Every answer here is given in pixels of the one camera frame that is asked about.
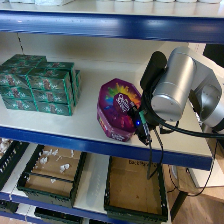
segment floor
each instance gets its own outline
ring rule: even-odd
[[[169,177],[169,168],[164,165],[164,175],[167,191],[172,190],[173,184]],[[178,190],[168,193],[170,208],[178,194]],[[173,224],[224,224],[224,204],[203,196],[187,197]],[[1,224],[28,224],[27,222],[0,217]]]

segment blue shelf edge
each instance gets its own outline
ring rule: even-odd
[[[26,218],[24,215],[20,215],[20,214],[16,214],[16,213],[8,213],[8,212],[0,211],[0,216],[26,221]]]
[[[0,136],[23,142],[51,145],[55,147],[135,160],[148,161],[149,158],[149,150],[147,148],[72,138],[14,128],[0,127]],[[161,151],[153,150],[152,154],[153,162],[158,163],[160,161]],[[184,153],[168,152],[164,150],[163,164],[210,170],[211,163],[212,156],[197,156]]]
[[[0,200],[10,201],[9,194],[0,192]]]
[[[224,43],[224,18],[0,10],[0,31]]]
[[[82,209],[78,209],[78,208],[66,208],[66,207],[59,206],[59,205],[53,205],[53,204],[48,204],[45,202],[30,200],[27,197],[22,197],[22,196],[18,196],[18,195],[12,195],[12,202],[33,205],[36,207],[45,208],[45,209],[49,209],[49,210],[53,210],[53,211],[58,211],[58,212],[62,212],[62,213],[70,214],[70,215],[100,220],[102,222],[109,222],[109,223],[113,223],[113,224],[130,224],[125,221],[108,218],[108,216],[106,214],[82,210]]]

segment plastic tray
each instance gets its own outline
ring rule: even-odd
[[[40,217],[43,221],[52,224],[81,224],[82,218],[74,215],[68,215],[61,212],[55,212],[43,208],[36,208],[34,212],[35,216]]]
[[[13,141],[0,159],[0,190],[9,179],[13,169],[19,162],[29,143]]]
[[[117,192],[117,194],[113,193],[113,195],[115,195],[114,196],[115,200],[117,200],[117,201],[120,200],[120,199],[116,199],[116,197],[121,198],[122,186],[123,186],[123,192],[128,192],[129,189],[132,189],[132,191],[133,191],[132,194],[126,195],[126,202],[125,203],[123,203],[123,201],[120,202],[118,205],[119,207],[117,207],[115,205],[114,206],[111,205],[111,189],[112,189],[111,188],[111,170],[112,170],[112,166],[113,166],[113,161],[115,159],[120,159],[122,162],[120,163],[120,165],[119,165],[120,168],[118,170],[117,170],[117,168],[114,168],[115,171],[113,171],[113,174],[117,175],[116,173],[120,172],[120,175],[124,177],[122,179],[120,178],[119,182],[116,182],[116,183],[114,182],[116,185],[115,186],[116,191],[114,191],[114,192]],[[142,195],[140,195],[140,196],[138,195],[139,193],[141,194],[141,190],[139,190],[140,189],[139,185],[141,184],[140,182],[138,182],[139,179],[136,181],[135,175],[133,175],[134,173],[131,173],[131,174],[129,173],[129,179],[124,174],[125,169],[127,169],[128,172],[131,170],[130,164],[133,165],[131,169],[136,170],[135,175],[137,175],[137,176],[140,175],[142,170],[147,171],[148,163],[146,163],[146,162],[110,157],[110,162],[109,162],[109,167],[108,167],[108,175],[107,175],[107,183],[106,183],[106,191],[105,191],[105,196],[104,196],[104,209],[107,211],[108,217],[123,220],[123,221],[128,221],[131,223],[166,222],[168,220],[168,209],[167,209],[166,193],[165,193],[164,180],[163,180],[163,172],[162,172],[161,166],[158,169],[158,173],[155,174],[152,177],[151,182],[148,183],[150,185],[150,187],[149,187],[149,185],[146,185],[146,187],[148,187],[148,189],[149,188],[152,189],[152,192],[151,192],[151,190],[149,190],[149,193],[146,194],[146,195],[148,195],[146,203],[142,203],[142,202],[137,202],[138,198],[142,197]],[[142,180],[141,180],[142,182],[147,181],[146,175],[141,175],[141,176],[142,176]],[[135,182],[135,181],[137,182],[136,183],[137,189],[132,187],[132,182]],[[152,210],[155,211],[155,208],[156,208],[157,210],[158,209],[160,210],[160,212],[159,212],[160,214],[159,213],[156,214],[156,213],[152,213],[152,212],[149,213],[149,212],[145,212],[145,211],[137,211],[137,209],[134,210],[134,209],[127,208],[127,207],[129,207],[130,204],[134,204],[133,206],[136,208],[139,208],[140,205],[145,206],[145,204],[146,204],[147,211],[149,208],[148,206],[151,206],[150,207],[151,211]]]
[[[17,183],[17,188],[18,188],[18,190],[23,191],[31,200],[36,200],[36,201],[41,201],[41,202],[45,202],[45,203],[61,205],[61,206],[65,206],[68,208],[72,208],[74,205],[80,177],[81,177],[83,166],[85,163],[86,153],[83,153],[83,152],[81,153],[81,156],[80,156],[80,159],[78,162],[78,166],[76,169],[76,173],[74,174],[74,179],[72,181],[70,181],[70,180],[65,180],[65,179],[57,178],[57,177],[50,176],[50,175],[41,175],[41,174],[32,173],[32,170],[36,166],[36,163],[37,163],[40,155],[43,153],[44,147],[45,146],[43,146],[43,145],[37,146],[31,159],[27,163],[25,170],[23,171],[22,175],[19,178],[19,181]],[[40,176],[41,178],[47,178],[48,180],[54,179],[56,181],[59,181],[62,184],[65,184],[66,182],[72,183],[72,188],[71,188],[71,190],[69,189],[70,190],[69,196],[65,196],[65,195],[62,195],[59,193],[51,193],[46,190],[39,190],[39,189],[33,189],[33,188],[26,187],[25,185],[26,185],[27,181],[29,180],[29,178],[31,177],[31,175],[32,176]]]
[[[19,204],[9,201],[0,200],[0,211],[7,213],[15,213]]]

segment black plastic crate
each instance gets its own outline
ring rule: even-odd
[[[50,175],[51,172],[44,175],[41,172],[39,173],[33,172],[33,170],[35,171],[35,167],[39,158],[43,155],[44,149],[45,149],[44,145],[37,146],[30,161],[27,163],[25,170],[23,171],[22,175],[19,178],[19,181],[17,183],[17,188],[18,190],[23,191],[29,197],[29,199],[72,208],[74,205],[79,181],[80,181],[83,166],[85,163],[86,153],[83,153],[83,152],[81,153],[76,171],[74,173],[74,177],[72,174],[72,180],[68,180],[64,178],[58,178],[55,175]],[[38,177],[38,181],[36,181],[37,186],[35,186],[35,189],[34,187],[28,186],[30,179],[33,178],[35,182],[35,178],[37,179],[37,177]],[[41,179],[41,181],[44,181],[44,185],[45,185],[44,189],[41,187],[38,187],[38,183],[40,183],[39,182],[40,178],[44,178],[44,179]],[[50,189],[50,187],[48,188],[48,186],[50,186],[51,184],[50,180],[56,180],[56,184],[58,184],[57,185],[58,188],[56,190],[55,189],[52,190]],[[69,193],[63,194],[62,192],[63,187],[67,189]]]
[[[40,217],[44,222],[49,222],[52,224],[81,224],[83,220],[83,218],[78,216],[55,212],[38,207],[35,209],[34,214],[35,216]]]
[[[142,161],[110,157],[104,196],[108,217],[132,223],[168,220],[162,167],[146,182],[147,166]]]
[[[15,213],[18,209],[18,206],[19,204],[17,203],[0,200],[0,211],[2,212]]]
[[[0,159],[0,190],[9,179],[29,143],[13,141]]]
[[[108,222],[101,222],[97,220],[90,219],[89,224],[109,224]]]

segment stacked green boxes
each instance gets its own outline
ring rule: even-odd
[[[40,112],[72,115],[74,101],[68,71],[35,68],[28,80]]]
[[[0,94],[7,109],[36,111],[27,76],[45,56],[14,55],[0,66]]]
[[[7,109],[71,116],[80,86],[80,71],[74,63],[17,54],[0,66],[0,94]]]
[[[45,68],[49,70],[61,70],[69,72],[70,82],[72,85],[72,93],[74,97],[74,105],[77,105],[80,97],[81,74],[79,70],[75,70],[74,63],[70,62],[41,62],[37,68]]]

